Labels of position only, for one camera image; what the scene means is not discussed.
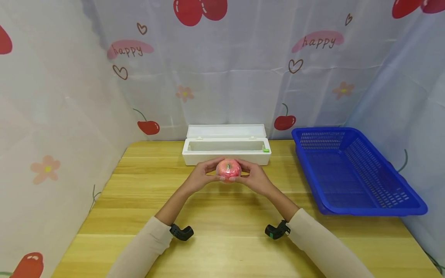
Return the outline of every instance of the black wrist strap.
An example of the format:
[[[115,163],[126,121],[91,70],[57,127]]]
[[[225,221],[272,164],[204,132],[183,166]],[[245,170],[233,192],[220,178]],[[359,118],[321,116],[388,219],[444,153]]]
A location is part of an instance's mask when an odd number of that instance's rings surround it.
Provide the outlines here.
[[[278,227],[274,227],[272,225],[267,225],[266,230],[264,231],[266,235],[272,239],[279,239],[284,234],[290,234],[291,229],[289,229],[288,226],[286,226],[286,220],[281,220]]]
[[[170,233],[177,239],[187,241],[194,234],[192,227],[187,226],[181,230],[176,224],[172,224]]]

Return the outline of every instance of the table surface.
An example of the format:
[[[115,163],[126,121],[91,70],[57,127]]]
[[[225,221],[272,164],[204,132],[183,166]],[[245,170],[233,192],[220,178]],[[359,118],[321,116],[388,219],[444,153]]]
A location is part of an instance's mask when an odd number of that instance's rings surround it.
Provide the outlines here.
[[[399,218],[319,213],[295,155],[293,141],[270,141],[264,171],[290,199],[333,232],[376,278],[439,278],[439,272]],[[137,142],[128,147],[53,278],[105,277],[114,260],[182,184],[183,142]],[[187,242],[173,239],[147,277],[324,277],[287,237],[271,240],[267,224],[278,212],[240,184],[207,185],[182,209],[176,224],[193,227]]]

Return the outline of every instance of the white curtain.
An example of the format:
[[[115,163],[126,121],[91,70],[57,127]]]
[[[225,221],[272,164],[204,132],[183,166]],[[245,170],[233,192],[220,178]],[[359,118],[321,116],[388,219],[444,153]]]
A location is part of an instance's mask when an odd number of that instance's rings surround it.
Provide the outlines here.
[[[0,277],[50,277],[136,125],[80,1],[0,2]]]
[[[427,203],[403,218],[422,247],[445,265],[445,12],[417,11],[351,115]]]
[[[189,124],[263,123],[272,139],[342,125],[409,21],[388,0],[94,3],[115,66],[103,70],[151,121],[148,140]]]

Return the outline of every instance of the forearm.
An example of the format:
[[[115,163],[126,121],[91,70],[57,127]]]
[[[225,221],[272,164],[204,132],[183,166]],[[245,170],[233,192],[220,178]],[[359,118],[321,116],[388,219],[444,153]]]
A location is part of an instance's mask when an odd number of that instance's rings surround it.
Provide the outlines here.
[[[290,240],[320,268],[327,278],[373,278],[374,276],[335,235],[303,209],[287,226]]]
[[[155,217],[162,223],[171,226],[191,195],[192,192],[187,190],[183,185],[180,186],[176,192],[173,193],[170,199],[168,199],[164,206],[158,211]]]
[[[107,278],[144,278],[172,238],[170,227],[152,217],[119,255]]]
[[[299,209],[292,200],[275,186],[273,186],[265,196],[274,205],[286,222],[289,222]]]

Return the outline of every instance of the white plastic box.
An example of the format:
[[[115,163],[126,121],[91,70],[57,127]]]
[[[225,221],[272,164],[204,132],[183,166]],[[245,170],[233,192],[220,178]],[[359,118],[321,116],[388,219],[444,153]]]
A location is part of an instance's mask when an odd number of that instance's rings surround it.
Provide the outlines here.
[[[263,124],[189,125],[182,149],[186,165],[221,156],[267,165],[271,154]]]

